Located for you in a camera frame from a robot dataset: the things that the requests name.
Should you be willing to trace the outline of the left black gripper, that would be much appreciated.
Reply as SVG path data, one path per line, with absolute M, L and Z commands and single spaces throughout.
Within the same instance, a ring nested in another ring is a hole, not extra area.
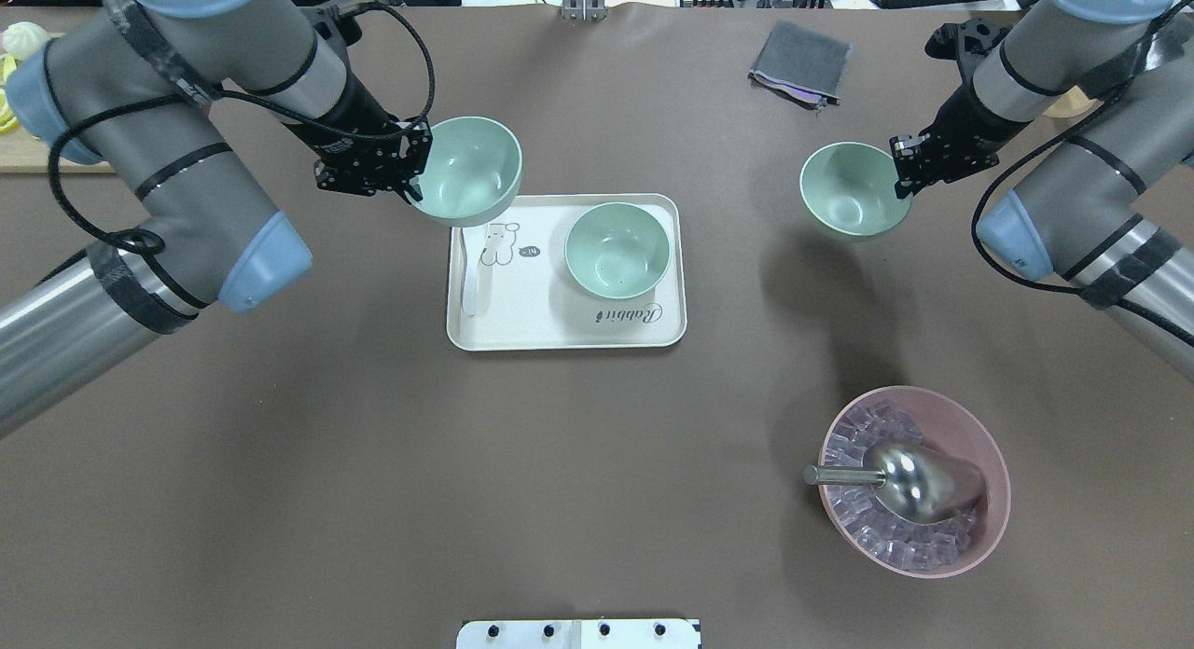
M 423 200 L 416 177 L 433 143 L 426 117 L 389 115 L 353 74 L 350 38 L 361 29 L 355 14 L 333 5 L 304 7 L 315 31 L 301 72 L 281 89 L 281 120 L 316 155 L 316 186 L 336 193 L 396 193 Z

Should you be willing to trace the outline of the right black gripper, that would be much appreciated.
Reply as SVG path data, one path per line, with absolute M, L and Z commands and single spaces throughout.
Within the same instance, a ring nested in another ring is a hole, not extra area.
M 964 180 L 998 163 L 997 152 L 1010 142 L 1016 125 L 981 104 L 974 75 L 1007 33 L 1009 29 L 984 19 L 946 23 L 930 33 L 924 52 L 956 62 L 961 84 L 921 135 L 890 138 L 900 178 L 893 186 L 897 199 L 907 199 L 937 183 Z

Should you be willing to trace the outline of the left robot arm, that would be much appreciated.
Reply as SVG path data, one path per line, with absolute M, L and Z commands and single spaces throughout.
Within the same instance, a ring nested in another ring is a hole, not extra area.
M 92 242 L 4 308 L 4 435 L 213 302 L 248 311 L 310 268 L 214 101 L 276 115 L 315 153 L 319 187 L 421 200 L 426 111 L 382 109 L 334 25 L 333 5 L 293 0 L 104 0 L 17 68 L 8 101 Z

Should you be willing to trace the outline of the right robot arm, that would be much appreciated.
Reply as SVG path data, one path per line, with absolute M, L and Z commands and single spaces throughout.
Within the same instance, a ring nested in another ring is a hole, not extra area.
M 1013 27 L 946 24 L 928 41 L 961 84 L 925 130 L 896 136 L 899 198 L 964 180 L 1079 88 L 1097 103 L 1032 152 L 1039 165 L 974 211 L 972 241 L 1023 286 L 1110 313 L 1190 377 L 1190 248 L 1135 211 L 1170 169 L 1190 166 L 1190 0 L 1039 0 Z

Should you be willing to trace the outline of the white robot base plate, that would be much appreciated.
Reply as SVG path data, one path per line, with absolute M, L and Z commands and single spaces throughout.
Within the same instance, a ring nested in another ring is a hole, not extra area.
M 466 622 L 456 648 L 702 648 L 698 620 L 684 618 Z

